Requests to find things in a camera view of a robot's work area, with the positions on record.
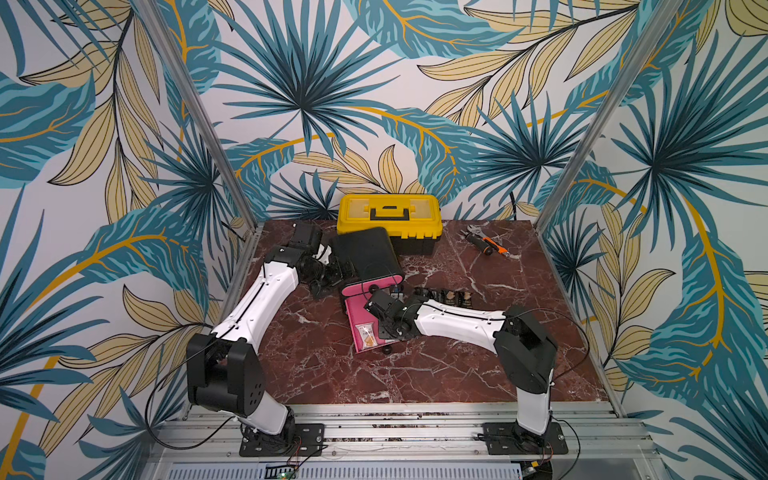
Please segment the black drawer cabinet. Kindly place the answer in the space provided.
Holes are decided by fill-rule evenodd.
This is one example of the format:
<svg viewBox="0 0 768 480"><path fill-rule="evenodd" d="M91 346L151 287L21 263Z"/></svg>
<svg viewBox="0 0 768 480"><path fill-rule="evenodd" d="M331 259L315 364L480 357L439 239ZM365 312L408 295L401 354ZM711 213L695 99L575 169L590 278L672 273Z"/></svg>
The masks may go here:
<svg viewBox="0 0 768 480"><path fill-rule="evenodd" d="M374 227L346 234L330 240L331 257L343 268L341 286L354 279L377 279L400 274L404 277L397 254L383 227Z"/></svg>

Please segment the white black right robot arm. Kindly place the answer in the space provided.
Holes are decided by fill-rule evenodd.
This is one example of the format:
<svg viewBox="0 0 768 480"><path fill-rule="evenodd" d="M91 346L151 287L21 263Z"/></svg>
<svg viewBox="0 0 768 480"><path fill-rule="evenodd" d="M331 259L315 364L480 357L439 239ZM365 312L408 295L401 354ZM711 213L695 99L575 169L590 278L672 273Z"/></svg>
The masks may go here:
<svg viewBox="0 0 768 480"><path fill-rule="evenodd" d="M364 308L391 338L442 337L494 353L516 388L517 428L536 437L547 432L558 345L532 310L473 310L422 296L403 302L382 290Z"/></svg>

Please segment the black cookie packet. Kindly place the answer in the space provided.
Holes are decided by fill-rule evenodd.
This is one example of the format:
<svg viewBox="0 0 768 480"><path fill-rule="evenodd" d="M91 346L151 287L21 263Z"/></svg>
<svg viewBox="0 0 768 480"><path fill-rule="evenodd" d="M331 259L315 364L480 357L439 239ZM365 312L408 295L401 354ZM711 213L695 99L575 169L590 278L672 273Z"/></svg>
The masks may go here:
<svg viewBox="0 0 768 480"><path fill-rule="evenodd" d="M433 298L432 291L425 287L415 287L413 294L419 298L422 298L424 301Z"/></svg>
<svg viewBox="0 0 768 480"><path fill-rule="evenodd" d="M448 290L448 289L435 290L433 293L433 297L436 301L442 304L445 304L448 306L457 305L457 295L456 295L456 292L453 290Z"/></svg>
<svg viewBox="0 0 768 480"><path fill-rule="evenodd" d="M456 305L459 308L472 309L473 296L470 291L455 291Z"/></svg>

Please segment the clear snack bag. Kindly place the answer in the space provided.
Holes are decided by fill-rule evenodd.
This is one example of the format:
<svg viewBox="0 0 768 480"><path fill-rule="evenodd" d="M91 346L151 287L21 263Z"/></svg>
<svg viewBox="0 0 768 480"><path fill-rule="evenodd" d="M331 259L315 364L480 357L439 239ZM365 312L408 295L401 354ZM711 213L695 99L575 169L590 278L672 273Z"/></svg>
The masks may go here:
<svg viewBox="0 0 768 480"><path fill-rule="evenodd" d="M359 351L364 351L378 346L378 340L372 323L357 324L355 328L359 337Z"/></svg>

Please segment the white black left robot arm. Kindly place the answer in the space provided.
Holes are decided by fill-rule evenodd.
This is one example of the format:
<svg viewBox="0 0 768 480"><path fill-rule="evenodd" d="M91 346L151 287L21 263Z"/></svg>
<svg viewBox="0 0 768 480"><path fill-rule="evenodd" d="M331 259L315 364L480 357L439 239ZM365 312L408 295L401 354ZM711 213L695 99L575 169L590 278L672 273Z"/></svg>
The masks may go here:
<svg viewBox="0 0 768 480"><path fill-rule="evenodd" d="M289 408L266 388L258 357L262 339L288 296L301 285L321 285L331 250L316 225L299 223L285 245L264 257L253 284L234 310L208 334L187 344L191 404L235 416L243 425L277 436L290 429Z"/></svg>

